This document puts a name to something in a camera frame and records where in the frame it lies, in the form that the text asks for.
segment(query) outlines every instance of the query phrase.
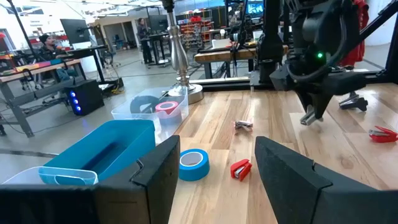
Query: blue tape roll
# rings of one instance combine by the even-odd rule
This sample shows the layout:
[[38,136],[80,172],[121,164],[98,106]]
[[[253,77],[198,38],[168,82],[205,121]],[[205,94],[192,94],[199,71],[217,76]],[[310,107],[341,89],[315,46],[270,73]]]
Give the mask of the blue tape roll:
[[186,181],[204,178],[210,171],[209,156],[201,149],[189,149],[181,152],[178,177]]

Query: blue plastic bin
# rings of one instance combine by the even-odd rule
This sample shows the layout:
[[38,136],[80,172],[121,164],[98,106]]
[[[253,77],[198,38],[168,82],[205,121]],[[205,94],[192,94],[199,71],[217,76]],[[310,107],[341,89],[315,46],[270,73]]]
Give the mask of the blue plastic bin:
[[101,181],[154,148],[152,121],[114,120],[104,123],[44,166],[90,170]]

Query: desk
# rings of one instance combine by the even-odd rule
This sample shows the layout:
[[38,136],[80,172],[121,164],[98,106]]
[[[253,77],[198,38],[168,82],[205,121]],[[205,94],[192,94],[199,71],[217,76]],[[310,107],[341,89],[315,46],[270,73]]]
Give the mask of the desk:
[[[346,96],[337,96],[324,121],[309,127],[300,124],[305,112],[292,91],[205,93],[202,101],[190,105],[190,115],[176,134],[181,137],[181,151],[200,148],[209,154],[210,172],[195,182],[178,180],[169,223],[276,224],[254,155],[256,136],[267,136],[377,189],[397,189],[398,145],[374,143],[367,131],[374,125],[396,127],[398,111],[390,96],[398,94],[398,86],[369,85],[360,92],[374,104],[367,116],[340,110],[338,101]],[[369,115],[385,113],[391,116]],[[249,119],[254,122],[253,132],[234,135],[233,122]],[[229,172],[231,164],[241,159],[253,164],[242,182]]]
[[[256,49],[241,49],[236,52],[236,60],[249,60],[249,72],[253,70],[253,59],[256,57]],[[233,54],[229,50],[213,53],[199,53],[195,55],[195,61],[202,63],[205,67],[206,78],[213,78],[211,71],[212,62],[226,62],[227,77],[229,74],[229,63],[233,60]]]
[[[80,60],[76,59],[76,60],[72,60],[66,63],[67,65],[71,65],[75,68],[75,71],[77,72],[78,76],[75,78],[75,82],[81,82],[85,79],[84,76],[84,71],[81,68],[80,65]],[[38,69],[33,69],[30,72],[32,73],[32,75],[38,75],[42,72],[52,72],[53,76],[55,76],[55,69],[57,68],[63,68],[64,64],[58,64],[58,65],[51,65],[48,67],[44,67],[44,68],[38,68]],[[10,109],[12,110],[12,113],[14,114],[14,118],[11,119],[7,119],[7,121],[2,120],[0,117],[0,135],[5,135],[6,133],[4,132],[4,128],[3,128],[3,124],[17,124],[20,125],[22,130],[26,133],[26,136],[32,137],[34,136],[32,129],[30,128],[29,123],[27,122],[26,118],[29,116],[32,116],[33,114],[36,114],[38,112],[41,112],[51,106],[57,105],[61,102],[64,101],[64,99],[59,99],[58,101],[53,101],[49,104],[47,104],[44,107],[41,107],[39,109],[33,110],[30,113],[25,114],[23,112],[23,110],[20,108],[20,106],[35,101],[38,98],[42,98],[45,97],[51,93],[56,93],[60,90],[63,90],[65,87],[68,86],[72,86],[73,85],[73,79],[64,81],[64,82],[60,82],[57,83],[55,85],[37,90],[37,91],[33,91],[33,92],[29,92],[26,93],[24,95],[21,96],[14,96],[14,94],[12,93],[11,89],[9,88],[8,83],[11,81],[15,81],[15,80],[20,80],[21,78],[25,78],[25,75],[23,73],[18,73],[15,75],[9,75],[9,76],[5,76],[5,77],[0,77],[0,91],[2,92],[2,94],[5,97],[5,100],[7,101],[8,105],[10,106]]]
[[97,47],[88,47],[85,49],[68,50],[67,53],[73,54],[73,58],[77,58],[77,59],[93,56],[95,65],[97,67],[99,78],[101,79],[101,83],[99,83],[99,84],[101,85],[101,84],[105,84],[105,79],[104,79],[104,74],[102,73],[102,68],[101,68],[100,62],[98,60],[98,57],[97,57],[97,54],[95,51],[95,50],[99,50],[99,49],[106,49],[106,46],[100,45]]

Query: white wall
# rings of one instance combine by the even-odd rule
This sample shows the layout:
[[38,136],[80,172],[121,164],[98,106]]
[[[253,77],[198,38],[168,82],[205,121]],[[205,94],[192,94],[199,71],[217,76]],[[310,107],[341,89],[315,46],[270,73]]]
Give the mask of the white wall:
[[[391,0],[368,0],[369,4],[369,23],[373,21],[378,13],[391,2]],[[396,23],[397,14],[392,16],[387,22],[380,26],[366,40],[367,46],[388,44],[391,42],[392,33]]]

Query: shelving unit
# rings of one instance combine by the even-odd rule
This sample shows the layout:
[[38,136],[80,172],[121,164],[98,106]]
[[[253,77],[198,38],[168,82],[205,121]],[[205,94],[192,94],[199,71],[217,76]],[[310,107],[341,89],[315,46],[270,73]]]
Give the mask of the shelving unit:
[[185,13],[184,20],[179,20],[178,24],[184,35],[182,42],[186,49],[203,47],[204,42],[210,42],[211,35],[203,32],[213,29],[213,23],[211,10]]

